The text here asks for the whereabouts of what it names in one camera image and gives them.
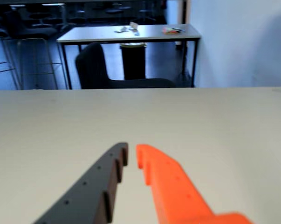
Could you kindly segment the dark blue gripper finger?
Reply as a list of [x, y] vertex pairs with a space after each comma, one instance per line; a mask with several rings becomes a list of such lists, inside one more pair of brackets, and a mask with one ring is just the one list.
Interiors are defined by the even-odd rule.
[[35, 223], [110, 224], [117, 185], [128, 164], [128, 144], [108, 149]]

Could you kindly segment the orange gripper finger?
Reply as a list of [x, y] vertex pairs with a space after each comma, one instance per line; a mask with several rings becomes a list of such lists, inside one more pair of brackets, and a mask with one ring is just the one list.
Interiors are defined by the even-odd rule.
[[182, 166], [159, 149], [136, 146], [137, 165], [144, 182], [151, 187], [158, 221], [161, 224], [249, 224], [244, 215], [215, 214], [191, 182]]

